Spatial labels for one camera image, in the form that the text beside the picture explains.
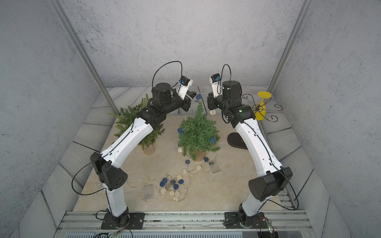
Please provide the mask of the small christmas tree wooden base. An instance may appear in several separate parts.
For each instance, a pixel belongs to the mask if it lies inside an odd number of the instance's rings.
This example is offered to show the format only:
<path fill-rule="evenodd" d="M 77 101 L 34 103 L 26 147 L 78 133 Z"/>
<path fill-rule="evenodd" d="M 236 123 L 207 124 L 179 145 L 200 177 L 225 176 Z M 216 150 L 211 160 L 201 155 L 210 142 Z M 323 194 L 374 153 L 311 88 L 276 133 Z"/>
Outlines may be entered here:
<path fill-rule="evenodd" d="M 183 156 L 194 161 L 198 160 L 199 153 L 216 153 L 220 150 L 216 121 L 208 119 L 203 112 L 203 103 L 197 100 L 195 115 L 185 118 L 178 128 L 178 147 L 182 149 Z"/>

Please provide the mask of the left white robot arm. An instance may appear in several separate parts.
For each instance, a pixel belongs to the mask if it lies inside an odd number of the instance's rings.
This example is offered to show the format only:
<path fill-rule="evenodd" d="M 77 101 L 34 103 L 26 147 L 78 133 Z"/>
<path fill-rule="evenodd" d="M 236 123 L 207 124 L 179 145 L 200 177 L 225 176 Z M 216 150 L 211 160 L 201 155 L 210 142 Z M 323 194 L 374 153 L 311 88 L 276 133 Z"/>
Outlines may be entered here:
<path fill-rule="evenodd" d="M 101 153 L 93 153 L 90 163 L 106 191 L 108 200 L 107 217 L 118 226 L 125 225 L 128 218 L 128 207 L 125 202 L 123 186 L 128 179 L 121 166 L 133 149 L 163 121 L 167 114 L 183 109 L 188 111 L 191 100 L 196 93 L 189 91 L 193 80 L 181 79 L 179 89 L 168 83 L 159 83 L 152 88 L 152 98 L 139 111 L 127 130 L 107 149 Z"/>

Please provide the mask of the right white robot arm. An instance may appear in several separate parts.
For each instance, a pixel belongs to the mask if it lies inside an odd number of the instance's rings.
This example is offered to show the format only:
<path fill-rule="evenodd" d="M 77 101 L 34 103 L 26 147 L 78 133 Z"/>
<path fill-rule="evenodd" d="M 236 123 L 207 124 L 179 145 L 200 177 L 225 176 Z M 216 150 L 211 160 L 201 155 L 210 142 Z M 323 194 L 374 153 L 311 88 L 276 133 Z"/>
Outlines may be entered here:
<path fill-rule="evenodd" d="M 258 177 L 249 181 L 250 194 L 238 210 L 241 226 L 250 228 L 261 219 L 260 210 L 265 203 L 290 184 L 293 173 L 271 151 L 252 108 L 242 103 L 241 84 L 238 81 L 211 81 L 210 84 L 208 108 L 221 110 L 224 122 L 236 129 L 257 169 Z"/>

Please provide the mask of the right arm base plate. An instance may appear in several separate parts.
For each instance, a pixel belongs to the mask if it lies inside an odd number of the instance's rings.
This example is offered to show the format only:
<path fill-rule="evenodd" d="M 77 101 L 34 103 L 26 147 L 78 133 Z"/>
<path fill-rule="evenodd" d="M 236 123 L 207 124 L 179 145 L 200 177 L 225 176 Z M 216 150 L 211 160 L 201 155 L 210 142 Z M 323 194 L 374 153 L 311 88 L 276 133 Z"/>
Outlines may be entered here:
<path fill-rule="evenodd" d="M 267 229 L 268 223 L 263 212 L 248 216 L 240 204 L 237 212 L 224 213 L 223 226 L 227 229 Z"/>

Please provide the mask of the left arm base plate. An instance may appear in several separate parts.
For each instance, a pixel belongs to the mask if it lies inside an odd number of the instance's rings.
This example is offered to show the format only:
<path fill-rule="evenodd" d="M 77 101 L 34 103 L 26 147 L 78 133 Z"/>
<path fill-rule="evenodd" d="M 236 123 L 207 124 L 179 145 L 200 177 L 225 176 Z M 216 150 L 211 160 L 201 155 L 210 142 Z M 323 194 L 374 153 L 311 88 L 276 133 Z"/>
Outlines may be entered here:
<path fill-rule="evenodd" d="M 143 228 L 144 218 L 145 213 L 130 213 L 128 210 L 119 217 L 115 217 L 109 209 L 107 209 L 102 219 L 101 230 L 141 230 Z"/>

